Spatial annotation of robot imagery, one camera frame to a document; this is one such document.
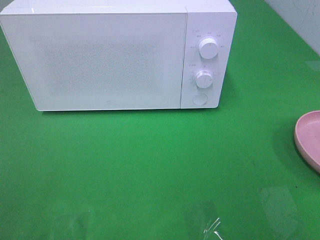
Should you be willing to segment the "clear tape strip front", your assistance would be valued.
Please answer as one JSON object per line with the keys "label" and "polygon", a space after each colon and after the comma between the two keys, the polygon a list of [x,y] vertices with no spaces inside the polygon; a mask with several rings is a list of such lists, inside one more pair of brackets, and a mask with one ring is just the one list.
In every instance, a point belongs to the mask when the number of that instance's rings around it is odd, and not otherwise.
{"label": "clear tape strip front", "polygon": [[213,221],[209,221],[203,230],[203,240],[223,240],[219,231],[220,224],[221,220],[219,217]]}

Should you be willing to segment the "pink round plate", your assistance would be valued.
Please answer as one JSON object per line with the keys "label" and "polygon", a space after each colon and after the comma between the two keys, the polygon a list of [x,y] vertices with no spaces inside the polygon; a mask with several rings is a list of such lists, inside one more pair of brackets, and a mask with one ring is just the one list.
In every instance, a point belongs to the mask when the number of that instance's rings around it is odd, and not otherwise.
{"label": "pink round plate", "polygon": [[302,115],[294,128],[294,142],[303,159],[320,173],[320,111]]}

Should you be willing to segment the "white microwave door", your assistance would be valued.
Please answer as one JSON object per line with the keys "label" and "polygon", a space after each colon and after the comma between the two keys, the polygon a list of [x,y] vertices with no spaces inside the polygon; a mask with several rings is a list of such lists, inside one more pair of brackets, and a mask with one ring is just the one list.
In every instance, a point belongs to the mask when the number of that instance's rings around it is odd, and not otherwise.
{"label": "white microwave door", "polygon": [[39,111],[180,107],[186,14],[3,15]]}

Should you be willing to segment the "white upper power knob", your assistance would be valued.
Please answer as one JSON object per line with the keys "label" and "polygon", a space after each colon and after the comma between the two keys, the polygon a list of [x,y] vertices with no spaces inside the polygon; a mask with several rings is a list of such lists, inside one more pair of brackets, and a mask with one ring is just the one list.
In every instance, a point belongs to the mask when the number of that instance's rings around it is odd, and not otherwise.
{"label": "white upper power knob", "polygon": [[199,42],[199,54],[203,59],[213,59],[219,52],[219,43],[214,37],[204,38]]}

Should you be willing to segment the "round door release button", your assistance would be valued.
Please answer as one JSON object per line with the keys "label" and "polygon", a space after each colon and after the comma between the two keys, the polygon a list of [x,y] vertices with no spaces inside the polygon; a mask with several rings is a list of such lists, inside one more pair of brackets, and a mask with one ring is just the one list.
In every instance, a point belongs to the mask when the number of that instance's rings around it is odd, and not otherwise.
{"label": "round door release button", "polygon": [[207,100],[208,100],[208,96],[204,93],[196,94],[192,98],[192,102],[195,105],[200,105],[200,106],[205,105],[207,103]]}

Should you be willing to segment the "white microwave oven body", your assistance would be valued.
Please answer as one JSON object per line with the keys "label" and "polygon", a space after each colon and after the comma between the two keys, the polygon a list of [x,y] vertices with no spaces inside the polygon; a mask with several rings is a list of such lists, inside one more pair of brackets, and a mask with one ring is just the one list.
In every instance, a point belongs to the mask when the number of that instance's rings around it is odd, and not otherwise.
{"label": "white microwave oven body", "polygon": [[[59,14],[186,14],[180,106],[158,109],[219,105],[237,21],[237,12],[228,0],[14,0],[3,8],[0,17]],[[218,54],[204,59],[199,43],[209,37],[218,41]],[[213,74],[210,87],[197,87],[195,76],[199,71]],[[193,96],[201,93],[207,95],[207,103],[194,104]]]}

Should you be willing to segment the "white lower timer knob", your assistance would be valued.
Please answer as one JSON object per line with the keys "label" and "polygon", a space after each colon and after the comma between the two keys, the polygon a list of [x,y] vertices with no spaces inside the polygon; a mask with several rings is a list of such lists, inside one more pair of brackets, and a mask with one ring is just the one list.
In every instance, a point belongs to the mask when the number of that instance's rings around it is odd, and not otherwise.
{"label": "white lower timer knob", "polygon": [[196,86],[200,89],[209,88],[213,84],[213,80],[213,74],[207,70],[201,70],[195,75]]}

